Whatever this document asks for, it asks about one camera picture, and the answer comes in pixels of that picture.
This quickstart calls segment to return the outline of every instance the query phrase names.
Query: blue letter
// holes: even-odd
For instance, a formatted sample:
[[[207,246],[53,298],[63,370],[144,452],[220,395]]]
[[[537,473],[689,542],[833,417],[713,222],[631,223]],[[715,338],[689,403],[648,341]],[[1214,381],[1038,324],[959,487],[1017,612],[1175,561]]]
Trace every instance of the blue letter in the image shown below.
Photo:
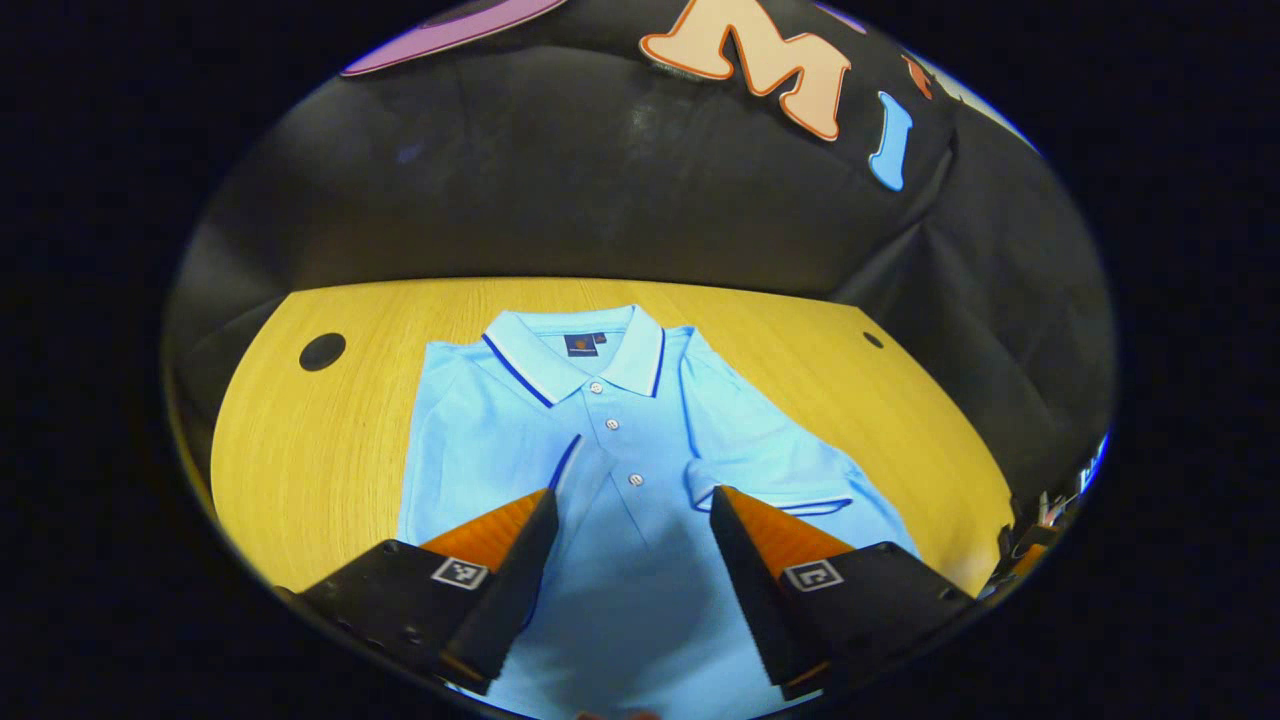
[[[884,129],[881,149],[870,156],[872,173],[890,190],[902,190],[902,160],[906,158],[906,131],[911,129],[911,115],[884,92],[879,94],[884,105]]]

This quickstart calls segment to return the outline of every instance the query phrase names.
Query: letter m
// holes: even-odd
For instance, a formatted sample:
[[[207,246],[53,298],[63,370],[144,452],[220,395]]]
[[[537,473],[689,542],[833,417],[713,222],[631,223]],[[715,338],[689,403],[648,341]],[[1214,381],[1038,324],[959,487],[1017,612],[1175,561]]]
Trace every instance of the letter m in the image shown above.
[[[730,32],[753,94],[768,95],[800,73],[795,87],[782,95],[782,111],[823,140],[840,136],[836,110],[849,58],[810,32],[783,40],[756,0],[689,0],[676,27],[644,36],[640,50],[663,65],[728,79],[733,77],[733,64],[724,58]]]

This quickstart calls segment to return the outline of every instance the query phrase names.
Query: polo shirt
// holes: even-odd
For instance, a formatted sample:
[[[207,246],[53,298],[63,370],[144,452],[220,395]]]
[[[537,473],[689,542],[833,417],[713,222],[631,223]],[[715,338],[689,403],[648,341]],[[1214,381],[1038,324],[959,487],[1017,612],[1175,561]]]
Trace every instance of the polo shirt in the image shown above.
[[[710,529],[728,484],[854,547],[918,555],[858,464],[780,411],[694,327],[636,305],[504,311],[431,342],[398,539],[421,544],[540,488],[561,529],[525,629],[477,700],[532,717],[754,717],[769,684]]]

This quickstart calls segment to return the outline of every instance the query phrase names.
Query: wooden table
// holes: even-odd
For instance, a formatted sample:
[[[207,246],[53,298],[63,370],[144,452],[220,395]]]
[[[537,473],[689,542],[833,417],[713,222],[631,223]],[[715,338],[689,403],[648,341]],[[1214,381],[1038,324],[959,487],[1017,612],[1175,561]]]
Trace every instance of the wooden table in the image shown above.
[[[396,534],[429,341],[476,342],[502,310],[630,304],[663,327],[696,325],[783,413],[858,461],[929,566],[978,593],[1012,521],[1009,488],[937,383],[856,307],[699,286],[462,278],[292,293],[244,354],[218,416],[219,520],[268,582],[306,589]],[[346,337],[344,354],[303,370],[302,348],[330,332]]]

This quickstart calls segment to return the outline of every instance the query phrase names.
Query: purple shape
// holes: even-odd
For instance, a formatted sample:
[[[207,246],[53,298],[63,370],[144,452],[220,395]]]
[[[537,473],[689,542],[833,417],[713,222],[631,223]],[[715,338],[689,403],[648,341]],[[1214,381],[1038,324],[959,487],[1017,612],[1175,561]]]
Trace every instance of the purple shape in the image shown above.
[[[421,58],[422,55],[430,55],[431,53],[457,47],[458,45],[471,42],[472,40],[486,35],[502,32],[525,20],[536,18],[558,5],[563,5],[564,1],[566,0],[507,0],[500,5],[495,5],[474,15],[467,15],[465,18],[458,18],[436,26],[417,27],[388,42],[387,45],[383,45],[378,50],[374,50],[369,55],[356,60],[351,64],[351,67],[342,70],[340,74],[358,76],[371,73],[374,70],[397,65],[404,60],[412,60],[413,58]]]
[[[863,35],[867,35],[867,28],[864,28],[863,26],[858,24],[858,20],[855,20],[854,18],[850,18],[849,15],[841,13],[840,10],[837,10],[835,8],[828,8],[828,6],[823,5],[822,3],[814,3],[814,5],[817,5],[818,8],[826,10],[828,15],[836,18],[837,20],[845,23],[846,26],[856,29],[858,32],[860,32]]]

